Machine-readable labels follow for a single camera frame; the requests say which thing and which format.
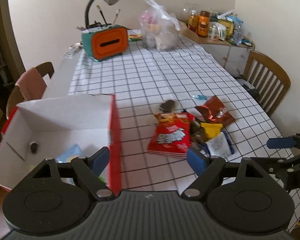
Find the blue and white snack bag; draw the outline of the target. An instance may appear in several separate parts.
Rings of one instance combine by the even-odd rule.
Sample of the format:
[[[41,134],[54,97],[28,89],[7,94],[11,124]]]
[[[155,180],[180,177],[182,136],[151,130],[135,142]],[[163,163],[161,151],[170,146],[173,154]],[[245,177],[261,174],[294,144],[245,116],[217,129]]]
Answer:
[[[235,153],[229,136],[224,129],[219,135],[204,144],[204,151],[209,156],[215,155],[222,158],[228,158]]]

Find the yellow snack packet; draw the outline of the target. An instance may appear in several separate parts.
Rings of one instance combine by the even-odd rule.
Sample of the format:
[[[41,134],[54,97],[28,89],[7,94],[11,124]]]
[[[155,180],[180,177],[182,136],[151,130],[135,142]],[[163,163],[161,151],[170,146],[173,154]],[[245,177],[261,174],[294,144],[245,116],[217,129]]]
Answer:
[[[200,123],[201,128],[204,129],[205,136],[208,140],[216,137],[223,129],[222,124],[210,124],[207,122]]]

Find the large red chip bag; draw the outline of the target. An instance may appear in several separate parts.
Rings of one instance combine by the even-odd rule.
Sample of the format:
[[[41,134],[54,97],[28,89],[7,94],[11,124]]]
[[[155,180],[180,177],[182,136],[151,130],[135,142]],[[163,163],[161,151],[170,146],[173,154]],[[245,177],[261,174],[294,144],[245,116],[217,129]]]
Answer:
[[[186,158],[192,145],[190,126],[194,116],[190,113],[158,113],[158,121],[147,152],[171,158]]]

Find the brown Oreo snack bag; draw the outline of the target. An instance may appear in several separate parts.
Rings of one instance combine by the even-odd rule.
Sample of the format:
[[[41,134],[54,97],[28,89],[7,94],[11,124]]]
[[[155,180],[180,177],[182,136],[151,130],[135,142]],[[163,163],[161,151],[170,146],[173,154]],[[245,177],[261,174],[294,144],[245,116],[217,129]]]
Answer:
[[[210,97],[206,103],[196,106],[195,109],[202,115],[205,122],[210,124],[222,124],[226,127],[235,122],[235,118],[217,96]]]

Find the small dark round snack packet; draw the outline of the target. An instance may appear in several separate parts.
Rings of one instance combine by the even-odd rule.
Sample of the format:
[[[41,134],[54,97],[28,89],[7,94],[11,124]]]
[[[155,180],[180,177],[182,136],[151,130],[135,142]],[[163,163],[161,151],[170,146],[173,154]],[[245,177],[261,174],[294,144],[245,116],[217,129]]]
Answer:
[[[32,141],[29,143],[29,150],[33,154],[37,153],[38,147],[39,147],[39,145],[36,141]]]

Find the blue candy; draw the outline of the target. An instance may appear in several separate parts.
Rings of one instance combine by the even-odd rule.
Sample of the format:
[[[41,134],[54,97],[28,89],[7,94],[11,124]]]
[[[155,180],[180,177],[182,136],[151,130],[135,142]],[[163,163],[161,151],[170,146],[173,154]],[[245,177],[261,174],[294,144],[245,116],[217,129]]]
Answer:
[[[192,95],[192,98],[196,100],[209,100],[210,97],[205,95]]]

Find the chocolate ice-cream shaped snack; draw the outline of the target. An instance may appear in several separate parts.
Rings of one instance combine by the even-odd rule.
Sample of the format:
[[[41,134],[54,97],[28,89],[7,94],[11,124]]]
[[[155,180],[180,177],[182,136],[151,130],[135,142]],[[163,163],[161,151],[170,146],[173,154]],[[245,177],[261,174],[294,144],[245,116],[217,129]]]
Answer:
[[[174,108],[175,108],[174,100],[167,100],[159,106],[159,110],[162,111],[162,113],[171,113],[174,110]]]

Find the wooden slatted chair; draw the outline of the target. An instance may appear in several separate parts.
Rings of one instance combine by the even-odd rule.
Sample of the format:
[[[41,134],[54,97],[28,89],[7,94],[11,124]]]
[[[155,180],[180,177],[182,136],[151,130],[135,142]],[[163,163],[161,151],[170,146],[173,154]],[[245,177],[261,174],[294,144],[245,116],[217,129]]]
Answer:
[[[257,103],[271,116],[290,89],[291,81],[285,70],[274,60],[258,51],[251,51],[243,79],[256,89]]]

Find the black item on chair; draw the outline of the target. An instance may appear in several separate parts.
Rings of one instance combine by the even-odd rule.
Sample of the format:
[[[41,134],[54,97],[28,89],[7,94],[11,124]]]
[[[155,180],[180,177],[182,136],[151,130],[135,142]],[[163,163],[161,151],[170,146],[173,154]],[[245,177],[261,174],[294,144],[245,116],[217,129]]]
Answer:
[[[260,94],[251,83],[244,80],[240,76],[235,77],[235,80],[253,97],[253,99],[255,99],[255,101],[259,101]]]

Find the wooden chair with pink cloth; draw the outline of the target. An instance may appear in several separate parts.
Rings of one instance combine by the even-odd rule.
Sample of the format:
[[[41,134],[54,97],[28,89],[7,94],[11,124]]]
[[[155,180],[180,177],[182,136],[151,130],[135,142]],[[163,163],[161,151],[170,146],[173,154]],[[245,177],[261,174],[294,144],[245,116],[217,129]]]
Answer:
[[[44,62],[24,72],[8,98],[6,118],[8,119],[14,107],[21,102],[41,99],[46,88],[43,77],[48,75],[51,79],[55,70],[51,62]]]

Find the white grid tablecloth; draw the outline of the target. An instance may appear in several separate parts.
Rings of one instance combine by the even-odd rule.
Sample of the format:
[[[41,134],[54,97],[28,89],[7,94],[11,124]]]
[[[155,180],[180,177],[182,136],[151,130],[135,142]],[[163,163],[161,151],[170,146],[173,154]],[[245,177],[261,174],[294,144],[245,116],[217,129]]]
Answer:
[[[226,132],[234,149],[231,161],[243,157],[289,158],[290,150],[270,150],[269,138],[280,132],[257,102],[203,47],[181,37],[172,51],[146,49],[130,42],[127,50],[102,62],[81,53],[69,94],[114,94],[121,123],[122,188],[184,191],[195,179],[185,159],[147,153],[155,131],[155,113],[166,100],[175,110],[195,116],[202,105],[196,95],[216,95],[235,122]]]

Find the orange and teal tissue box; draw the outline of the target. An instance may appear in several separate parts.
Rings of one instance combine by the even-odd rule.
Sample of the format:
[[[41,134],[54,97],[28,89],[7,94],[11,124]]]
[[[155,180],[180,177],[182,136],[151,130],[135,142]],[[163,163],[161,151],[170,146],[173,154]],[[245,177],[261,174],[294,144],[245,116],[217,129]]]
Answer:
[[[117,24],[86,29],[81,37],[84,51],[98,61],[122,54],[128,47],[128,31]]]

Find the amber glass bottle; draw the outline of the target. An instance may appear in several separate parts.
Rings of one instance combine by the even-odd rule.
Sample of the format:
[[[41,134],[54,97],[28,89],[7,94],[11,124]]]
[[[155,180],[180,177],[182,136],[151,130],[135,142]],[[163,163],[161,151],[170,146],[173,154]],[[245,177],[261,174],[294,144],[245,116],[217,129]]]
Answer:
[[[188,28],[196,33],[198,29],[198,23],[199,23],[199,15],[196,10],[191,10],[191,14],[189,16],[189,21],[188,21]]]

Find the clear plastic bag with goods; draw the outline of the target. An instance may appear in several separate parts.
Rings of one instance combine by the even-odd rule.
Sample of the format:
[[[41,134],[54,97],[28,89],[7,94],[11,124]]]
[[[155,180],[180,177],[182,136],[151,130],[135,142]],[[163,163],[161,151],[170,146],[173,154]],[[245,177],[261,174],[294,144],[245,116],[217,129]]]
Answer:
[[[143,46],[159,51],[174,49],[179,38],[179,21],[155,0],[144,1],[149,8],[139,16]]]

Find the paint brush right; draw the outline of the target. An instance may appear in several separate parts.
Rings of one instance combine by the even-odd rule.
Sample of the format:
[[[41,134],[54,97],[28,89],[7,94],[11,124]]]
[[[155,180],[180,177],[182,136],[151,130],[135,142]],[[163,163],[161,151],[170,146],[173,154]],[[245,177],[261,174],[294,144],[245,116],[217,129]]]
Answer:
[[[117,9],[116,14],[115,14],[115,17],[114,17],[114,20],[113,20],[113,24],[116,23],[117,18],[118,18],[119,14],[120,14],[120,11],[121,11],[121,9]]]

